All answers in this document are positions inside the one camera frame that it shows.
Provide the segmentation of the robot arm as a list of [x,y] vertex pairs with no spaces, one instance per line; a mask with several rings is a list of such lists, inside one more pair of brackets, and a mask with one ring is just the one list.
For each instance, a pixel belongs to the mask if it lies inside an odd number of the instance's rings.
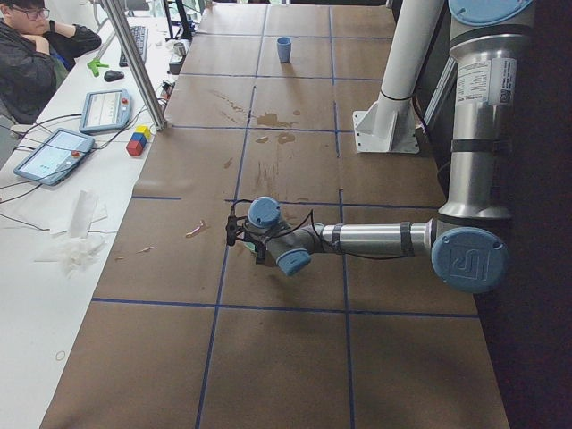
[[258,263],[271,257],[287,275],[308,265],[314,253],[427,256],[456,290],[478,294],[501,284],[509,252],[498,232],[510,220],[501,172],[511,150],[517,61],[532,37],[534,2],[404,2],[379,97],[353,114],[356,147],[361,153],[416,152],[409,102],[442,8],[450,11],[449,66],[457,79],[448,198],[437,216],[425,223],[334,225],[308,216],[293,226],[278,201],[260,197],[246,215],[229,216],[229,246],[248,242]]

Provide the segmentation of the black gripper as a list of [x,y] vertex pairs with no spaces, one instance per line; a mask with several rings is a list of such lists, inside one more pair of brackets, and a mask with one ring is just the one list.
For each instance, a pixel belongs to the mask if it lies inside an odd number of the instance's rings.
[[266,246],[258,235],[247,228],[247,219],[246,216],[229,214],[225,225],[226,245],[233,247],[237,241],[248,243],[247,248],[255,255],[255,263],[263,265],[266,260]]

